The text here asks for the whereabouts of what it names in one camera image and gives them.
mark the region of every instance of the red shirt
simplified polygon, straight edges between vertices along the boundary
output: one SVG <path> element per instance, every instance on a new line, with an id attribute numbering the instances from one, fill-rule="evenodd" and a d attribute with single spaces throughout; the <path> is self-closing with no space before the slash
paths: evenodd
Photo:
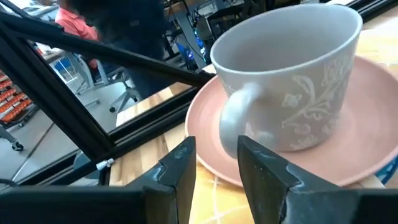
<path id="1" fill-rule="evenodd" d="M 55 22 L 63 26 L 64 31 L 69 34 L 77 35 L 82 39 L 98 40 L 98 33 L 94 27 L 88 26 L 84 19 L 66 9 L 59 8 Z M 97 68 L 95 60 L 91 60 L 89 65 L 91 68 Z"/>

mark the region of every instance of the mug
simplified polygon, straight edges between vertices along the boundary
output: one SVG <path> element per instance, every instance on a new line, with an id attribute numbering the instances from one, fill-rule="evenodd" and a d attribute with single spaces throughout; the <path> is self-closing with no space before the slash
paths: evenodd
<path id="1" fill-rule="evenodd" d="M 339 5 L 302 4 L 226 31 L 211 61 L 228 95 L 220 118 L 225 151 L 246 134 L 273 151 L 298 151 L 331 136 L 343 104 L 362 18 Z"/>

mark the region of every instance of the saucer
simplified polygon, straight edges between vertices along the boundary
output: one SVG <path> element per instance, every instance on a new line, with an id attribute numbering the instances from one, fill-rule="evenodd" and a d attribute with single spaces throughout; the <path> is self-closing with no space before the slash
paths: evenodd
<path id="1" fill-rule="evenodd" d="M 221 146 L 218 123 L 227 100 L 220 79 L 196 95 L 185 131 L 196 136 L 197 158 L 218 177 L 242 186 L 238 161 Z M 340 120 L 332 137 L 299 152 L 279 152 L 290 162 L 336 185 L 353 184 L 398 155 L 398 79 L 369 60 L 356 57 Z"/>

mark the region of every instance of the orange items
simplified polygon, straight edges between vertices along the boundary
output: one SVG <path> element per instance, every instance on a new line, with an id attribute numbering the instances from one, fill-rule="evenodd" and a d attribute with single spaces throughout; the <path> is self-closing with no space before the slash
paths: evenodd
<path id="1" fill-rule="evenodd" d="M 14 104 L 18 103 L 25 96 L 26 95 L 24 93 L 20 93 L 20 94 L 14 96 L 10 101 L 8 101 L 7 103 L 0 106 L 0 113 L 6 112 L 10 107 L 12 107 Z"/>
<path id="2" fill-rule="evenodd" d="M 7 98 L 9 98 L 10 96 L 12 96 L 12 94 L 14 94 L 16 92 L 15 89 L 11 89 L 11 90 L 7 90 L 4 93 L 0 94 L 0 102 L 3 102 L 4 100 L 6 100 Z"/>
<path id="3" fill-rule="evenodd" d="M 9 86 L 12 86 L 12 81 L 11 80 L 6 80 L 4 82 L 0 83 L 0 90 L 7 88 Z"/>
<path id="4" fill-rule="evenodd" d="M 2 121 L 10 122 L 12 121 L 17 115 L 19 115 L 27 106 L 32 103 L 32 100 L 26 99 L 19 103 L 12 111 L 8 112 L 4 117 L 1 118 Z"/>

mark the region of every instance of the wooden table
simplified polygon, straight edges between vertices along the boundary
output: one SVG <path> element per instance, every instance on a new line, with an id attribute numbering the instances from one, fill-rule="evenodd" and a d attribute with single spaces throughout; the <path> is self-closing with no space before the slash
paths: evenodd
<path id="1" fill-rule="evenodd" d="M 358 55 L 375 60 L 398 74 L 398 31 L 390 31 L 389 21 L 398 18 L 398 7 L 368 22 L 361 34 Z M 214 72 L 213 67 L 205 68 Z M 117 125 L 173 97 L 188 86 L 176 83 L 158 94 L 140 102 L 138 105 L 118 114 Z M 161 157 L 173 149 L 185 138 L 184 125 L 167 131 L 163 135 L 147 142 L 116 160 L 111 169 L 109 184 L 123 186 L 150 169 Z M 370 176 L 352 187 L 384 187 L 375 176 Z M 395 175 L 387 187 L 398 187 Z M 231 185 L 197 164 L 197 181 L 193 196 L 190 223 L 253 223 L 251 212 L 242 188 Z"/>
<path id="2" fill-rule="evenodd" d="M 195 7 L 197 5 L 203 4 L 206 2 L 206 0 L 185 0 L 186 4 L 188 7 Z M 185 6 L 183 4 L 183 2 L 179 1 L 177 3 L 174 3 L 171 6 L 171 10 L 170 7 L 165 7 L 164 8 L 164 14 L 166 17 L 170 17 L 170 15 L 174 14 L 174 13 L 180 13 L 180 12 L 184 12 L 187 13 L 187 11 L 185 10 Z"/>

